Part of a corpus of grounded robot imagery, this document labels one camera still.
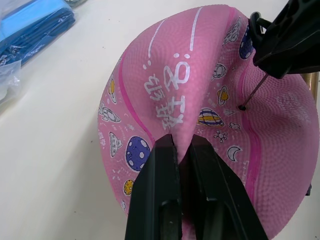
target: white surface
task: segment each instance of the white surface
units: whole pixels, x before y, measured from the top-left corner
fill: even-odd
[[[0,115],[0,240],[124,239],[99,149],[103,89],[145,28],[222,2],[273,20],[286,0],[88,0],[76,10],[75,26],[23,67],[23,93]],[[312,184],[277,240],[320,238],[319,165]]]

